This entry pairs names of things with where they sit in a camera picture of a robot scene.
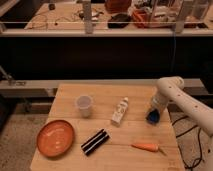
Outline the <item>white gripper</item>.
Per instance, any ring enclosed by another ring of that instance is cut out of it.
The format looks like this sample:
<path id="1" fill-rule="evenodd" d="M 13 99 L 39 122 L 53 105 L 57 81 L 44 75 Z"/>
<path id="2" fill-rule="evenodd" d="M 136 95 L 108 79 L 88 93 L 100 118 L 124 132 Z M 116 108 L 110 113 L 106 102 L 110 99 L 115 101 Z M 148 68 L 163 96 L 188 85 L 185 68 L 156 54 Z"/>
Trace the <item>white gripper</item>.
<path id="1" fill-rule="evenodd" d="M 146 116 L 149 124 L 156 125 L 160 121 L 160 113 L 163 113 L 168 106 L 168 98 L 159 92 L 156 92 L 150 101 L 150 110 Z"/>

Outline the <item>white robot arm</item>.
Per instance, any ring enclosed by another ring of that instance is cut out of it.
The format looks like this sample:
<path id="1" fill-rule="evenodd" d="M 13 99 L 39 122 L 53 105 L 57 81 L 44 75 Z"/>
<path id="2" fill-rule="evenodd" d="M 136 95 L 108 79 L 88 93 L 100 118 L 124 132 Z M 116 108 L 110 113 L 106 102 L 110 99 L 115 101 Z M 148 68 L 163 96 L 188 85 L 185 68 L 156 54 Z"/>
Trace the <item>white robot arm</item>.
<path id="1" fill-rule="evenodd" d="M 169 101 L 173 101 L 209 137 L 213 136 L 213 109 L 183 91 L 184 79 L 182 77 L 160 78 L 156 82 L 156 88 L 146 116 L 150 124 L 157 124 Z"/>

